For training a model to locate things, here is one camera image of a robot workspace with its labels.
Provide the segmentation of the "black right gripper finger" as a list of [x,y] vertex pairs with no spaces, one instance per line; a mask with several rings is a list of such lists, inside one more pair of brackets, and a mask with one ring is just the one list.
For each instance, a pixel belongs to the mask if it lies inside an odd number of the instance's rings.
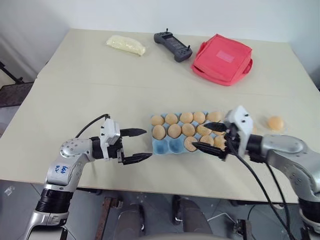
[[192,145],[203,153],[216,156],[222,161],[226,160],[227,153],[218,147],[211,146],[210,144],[201,141],[193,142]]
[[203,126],[215,132],[226,132],[228,129],[228,127],[223,122],[208,122]]

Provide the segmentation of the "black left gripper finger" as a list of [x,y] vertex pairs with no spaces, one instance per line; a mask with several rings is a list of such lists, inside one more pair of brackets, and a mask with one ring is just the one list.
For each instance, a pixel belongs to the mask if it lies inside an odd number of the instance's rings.
[[149,157],[151,157],[153,154],[152,153],[135,153],[132,156],[124,157],[122,159],[122,164],[123,165],[131,165],[131,164],[136,164],[139,162],[142,162]]
[[147,131],[141,128],[125,128],[120,130],[120,136],[123,137],[136,137],[146,134]]

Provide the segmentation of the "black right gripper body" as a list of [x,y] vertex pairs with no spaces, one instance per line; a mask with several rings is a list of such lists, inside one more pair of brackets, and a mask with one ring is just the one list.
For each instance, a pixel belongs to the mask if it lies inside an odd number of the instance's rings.
[[238,150],[240,145],[240,137],[238,135],[238,128],[235,124],[231,124],[230,127],[227,127],[225,124],[220,124],[220,129],[222,132],[225,132],[225,149],[222,151],[221,160],[225,161],[228,155],[233,155],[238,157]]

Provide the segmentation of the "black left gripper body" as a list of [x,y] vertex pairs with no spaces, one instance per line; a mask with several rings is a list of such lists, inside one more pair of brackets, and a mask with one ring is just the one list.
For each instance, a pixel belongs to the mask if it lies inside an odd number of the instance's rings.
[[123,165],[126,163],[122,137],[120,137],[113,145],[107,147],[107,153],[109,159],[117,159],[118,163]]

